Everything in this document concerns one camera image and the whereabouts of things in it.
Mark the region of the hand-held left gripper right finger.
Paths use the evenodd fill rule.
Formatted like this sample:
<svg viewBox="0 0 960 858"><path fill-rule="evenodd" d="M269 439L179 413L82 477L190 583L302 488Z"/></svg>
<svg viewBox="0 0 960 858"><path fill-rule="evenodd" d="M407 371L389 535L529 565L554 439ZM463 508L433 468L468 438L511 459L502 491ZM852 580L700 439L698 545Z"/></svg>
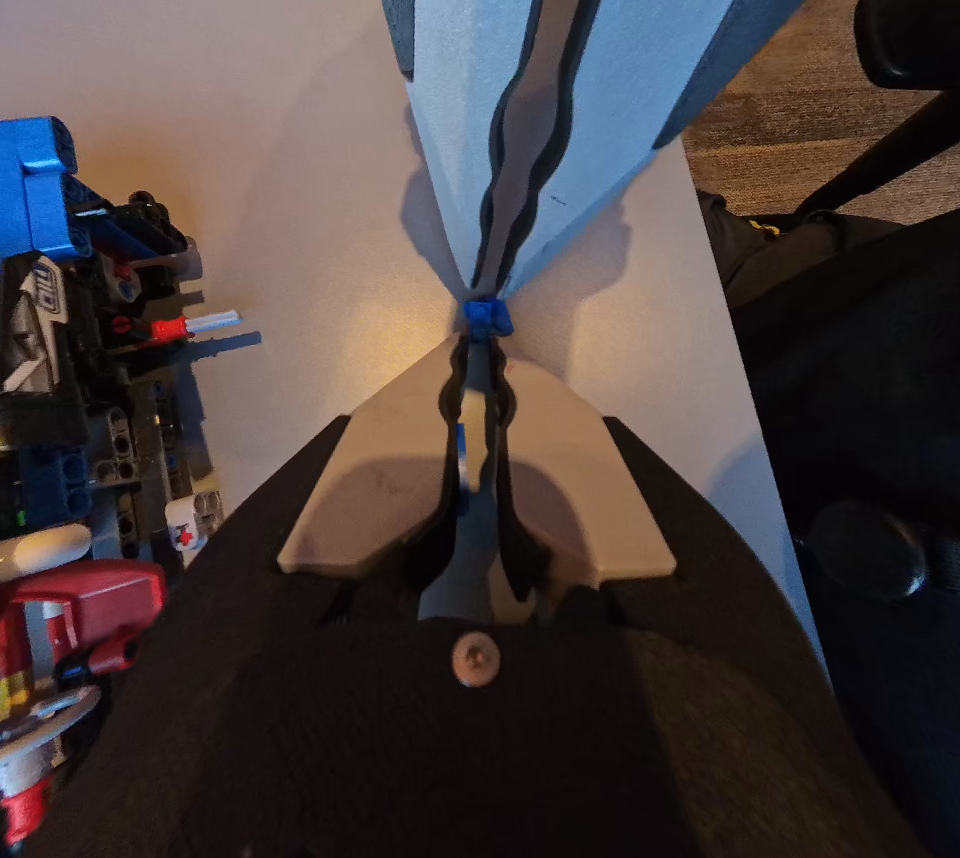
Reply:
<svg viewBox="0 0 960 858"><path fill-rule="evenodd" d="M499 558L515 600L671 576L676 558L601 414L490 343Z"/></svg>

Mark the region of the grey desk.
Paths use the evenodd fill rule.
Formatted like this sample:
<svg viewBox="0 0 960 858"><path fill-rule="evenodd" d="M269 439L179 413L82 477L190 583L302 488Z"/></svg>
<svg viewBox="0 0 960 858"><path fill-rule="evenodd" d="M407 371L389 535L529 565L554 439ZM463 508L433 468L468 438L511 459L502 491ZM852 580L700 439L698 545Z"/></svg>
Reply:
<svg viewBox="0 0 960 858"><path fill-rule="evenodd" d="M198 244L193 374L228 512L453 330L455 267L380 0L1 0L2 118ZM822 659L683 145L510 301L512 341L702 494Z"/></svg>

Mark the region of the small blue two-stud plate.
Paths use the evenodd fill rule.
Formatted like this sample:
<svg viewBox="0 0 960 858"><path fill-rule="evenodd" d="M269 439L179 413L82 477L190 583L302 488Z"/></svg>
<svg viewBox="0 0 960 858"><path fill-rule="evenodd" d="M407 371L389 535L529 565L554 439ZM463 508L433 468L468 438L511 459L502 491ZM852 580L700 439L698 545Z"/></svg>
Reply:
<svg viewBox="0 0 960 858"><path fill-rule="evenodd" d="M467 300L462 313L469 341L483 344L514 334L514 324L504 300L498 298Z"/></svg>

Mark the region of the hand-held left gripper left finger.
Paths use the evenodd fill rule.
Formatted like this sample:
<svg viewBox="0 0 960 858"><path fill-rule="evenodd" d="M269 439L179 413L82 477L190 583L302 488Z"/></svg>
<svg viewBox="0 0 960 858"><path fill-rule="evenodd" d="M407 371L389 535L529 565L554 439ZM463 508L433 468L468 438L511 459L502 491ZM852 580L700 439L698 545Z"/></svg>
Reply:
<svg viewBox="0 0 960 858"><path fill-rule="evenodd" d="M451 335L347 418L277 555L286 574L361 580L401 548L415 588L450 560L467 337Z"/></svg>

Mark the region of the black toy brick race car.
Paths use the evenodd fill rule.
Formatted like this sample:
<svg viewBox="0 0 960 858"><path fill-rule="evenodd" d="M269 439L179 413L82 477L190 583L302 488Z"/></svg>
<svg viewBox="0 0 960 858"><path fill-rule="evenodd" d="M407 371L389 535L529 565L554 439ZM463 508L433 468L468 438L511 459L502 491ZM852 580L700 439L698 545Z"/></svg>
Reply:
<svg viewBox="0 0 960 858"><path fill-rule="evenodd" d="M178 366L242 319L185 312L194 242L151 193L83 184L58 118L2 121L1 198L2 856L18 856L223 522Z"/></svg>

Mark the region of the black swivel chair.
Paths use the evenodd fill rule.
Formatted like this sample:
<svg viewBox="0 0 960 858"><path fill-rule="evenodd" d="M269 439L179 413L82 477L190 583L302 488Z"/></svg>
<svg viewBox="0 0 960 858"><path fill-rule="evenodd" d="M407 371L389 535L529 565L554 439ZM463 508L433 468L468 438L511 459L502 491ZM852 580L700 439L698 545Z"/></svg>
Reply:
<svg viewBox="0 0 960 858"><path fill-rule="evenodd" d="M934 97L810 194L798 215L834 211L959 141L959 0L858 0L853 26L874 85Z"/></svg>

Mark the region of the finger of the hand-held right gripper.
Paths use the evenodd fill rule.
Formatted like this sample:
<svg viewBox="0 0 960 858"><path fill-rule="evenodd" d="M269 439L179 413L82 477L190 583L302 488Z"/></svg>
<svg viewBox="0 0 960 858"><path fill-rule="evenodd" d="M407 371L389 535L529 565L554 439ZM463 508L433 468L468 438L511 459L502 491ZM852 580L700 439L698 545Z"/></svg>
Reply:
<svg viewBox="0 0 960 858"><path fill-rule="evenodd" d="M734 0L579 0L554 124L504 251L504 292L538 274L656 155Z"/></svg>
<svg viewBox="0 0 960 858"><path fill-rule="evenodd" d="M443 230L478 285L505 158L506 108L532 56L544 0L414 0L407 86Z"/></svg>

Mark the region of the round dark knob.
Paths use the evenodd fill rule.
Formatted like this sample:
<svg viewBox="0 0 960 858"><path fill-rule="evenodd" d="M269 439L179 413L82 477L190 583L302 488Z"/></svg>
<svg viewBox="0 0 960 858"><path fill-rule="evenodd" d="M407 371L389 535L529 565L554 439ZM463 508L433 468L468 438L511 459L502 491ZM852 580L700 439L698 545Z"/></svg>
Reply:
<svg viewBox="0 0 960 858"><path fill-rule="evenodd" d="M923 531L866 501L824 507L801 544L837 585L873 600L904 600L930 576Z"/></svg>

